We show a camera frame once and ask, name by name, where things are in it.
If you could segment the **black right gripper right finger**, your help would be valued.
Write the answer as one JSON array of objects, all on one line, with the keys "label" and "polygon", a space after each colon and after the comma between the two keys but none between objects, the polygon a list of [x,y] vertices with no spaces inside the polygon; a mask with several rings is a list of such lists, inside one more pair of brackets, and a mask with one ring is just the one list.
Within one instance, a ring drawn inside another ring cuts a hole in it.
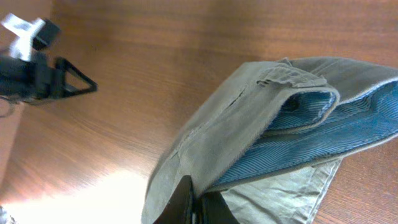
[{"label": "black right gripper right finger", "polygon": [[199,202],[200,224],[239,224],[220,192],[204,194]]}]

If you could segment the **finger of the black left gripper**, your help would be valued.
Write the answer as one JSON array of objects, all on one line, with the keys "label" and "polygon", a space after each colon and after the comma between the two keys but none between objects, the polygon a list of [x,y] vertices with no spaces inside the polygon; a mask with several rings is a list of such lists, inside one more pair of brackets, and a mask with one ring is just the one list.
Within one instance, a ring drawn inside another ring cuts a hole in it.
[{"label": "finger of the black left gripper", "polygon": [[65,58],[57,58],[54,70],[56,99],[71,98],[96,92],[98,84]]}]

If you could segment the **khaki green shorts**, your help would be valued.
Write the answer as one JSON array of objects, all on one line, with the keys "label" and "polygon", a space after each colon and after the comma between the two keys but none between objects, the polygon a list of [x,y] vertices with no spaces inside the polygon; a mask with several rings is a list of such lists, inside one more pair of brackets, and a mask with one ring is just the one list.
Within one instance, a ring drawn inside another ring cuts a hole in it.
[{"label": "khaki green shorts", "polygon": [[142,223],[154,223],[181,178],[220,192],[239,223],[311,223],[344,157],[397,137],[397,70],[348,58],[242,64],[159,160]]}]

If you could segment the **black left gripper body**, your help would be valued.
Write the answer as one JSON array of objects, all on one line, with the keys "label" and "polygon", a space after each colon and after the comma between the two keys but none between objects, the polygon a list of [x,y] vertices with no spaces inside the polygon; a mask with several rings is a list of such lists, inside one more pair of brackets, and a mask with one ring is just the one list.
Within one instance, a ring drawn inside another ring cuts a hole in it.
[{"label": "black left gripper body", "polygon": [[1,96],[17,101],[60,100],[67,96],[65,72],[48,65],[42,52],[33,54],[31,61],[1,55]]}]

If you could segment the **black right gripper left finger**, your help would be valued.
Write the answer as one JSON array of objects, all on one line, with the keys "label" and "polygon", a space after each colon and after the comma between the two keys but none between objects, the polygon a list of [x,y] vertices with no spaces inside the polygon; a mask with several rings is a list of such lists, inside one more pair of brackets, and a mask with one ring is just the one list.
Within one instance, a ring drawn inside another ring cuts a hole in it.
[{"label": "black right gripper left finger", "polygon": [[192,215],[192,178],[185,175],[181,178],[163,212],[154,224],[192,224]]}]

